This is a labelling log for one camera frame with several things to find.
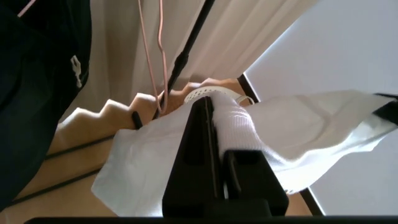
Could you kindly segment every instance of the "white cloth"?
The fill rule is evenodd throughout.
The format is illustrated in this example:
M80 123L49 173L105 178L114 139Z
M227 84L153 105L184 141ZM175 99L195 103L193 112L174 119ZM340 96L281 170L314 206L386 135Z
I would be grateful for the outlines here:
M309 187L339 158L370 151L396 126L371 113L391 99L357 91L274 98L246 109L212 93L220 156L263 150L290 193ZM194 101L140 130L120 130L91 188L119 216L161 216L161 201Z

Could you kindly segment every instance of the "white perforated object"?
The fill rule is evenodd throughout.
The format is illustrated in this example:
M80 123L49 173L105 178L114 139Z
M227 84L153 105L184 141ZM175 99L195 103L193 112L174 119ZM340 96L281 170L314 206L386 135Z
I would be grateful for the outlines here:
M254 104L252 98L250 98L248 96L242 96L239 93L236 93L228 88L221 87L221 86L205 86L205 87L197 88L196 90L193 90L185 97L184 103L188 103L189 101L195 99L198 96L207 95L207 94L211 93L212 91L218 91L220 93L224 93L225 95L228 95L229 97L234 99L237 103L240 103L245 99L248 99L251 104Z

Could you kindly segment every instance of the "black jacket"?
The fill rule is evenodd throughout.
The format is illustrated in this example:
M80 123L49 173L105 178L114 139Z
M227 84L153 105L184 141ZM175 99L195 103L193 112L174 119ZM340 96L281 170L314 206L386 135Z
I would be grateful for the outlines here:
M89 0L0 0L0 211L29 183L59 119L88 78Z

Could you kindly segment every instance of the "brown floor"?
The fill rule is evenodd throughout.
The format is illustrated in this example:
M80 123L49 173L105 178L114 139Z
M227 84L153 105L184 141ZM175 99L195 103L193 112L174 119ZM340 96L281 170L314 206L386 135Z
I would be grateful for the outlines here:
M185 96L192 90L208 85L223 86L244 94L236 79L221 81L207 79L201 84L189 83L182 91L171 93L167 112L164 115L181 106ZM154 114L154 101L153 96L138 94L130 106L109 101L100 113L80 110L72 115L67 124L58 126L48 154L109 136L122 128L134 129L131 120L133 111L138 111L145 125ZM248 101L242 103L243 106L248 104ZM18 198L102 167L111 145L112 140L109 140L46 160ZM94 179L95 175L92 175L61 189L6 208L0 213L0 224L24 223L34 217L115 216L91 193ZM290 195L289 199L287 215L311 215L300 194Z

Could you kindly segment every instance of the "white wall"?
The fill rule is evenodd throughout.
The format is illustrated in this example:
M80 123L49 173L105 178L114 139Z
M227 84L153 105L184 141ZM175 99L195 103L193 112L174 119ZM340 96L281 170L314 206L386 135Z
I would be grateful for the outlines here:
M398 1L323 0L246 71L260 100L357 89L398 94ZM342 158L312 191L327 215L398 215L398 132Z

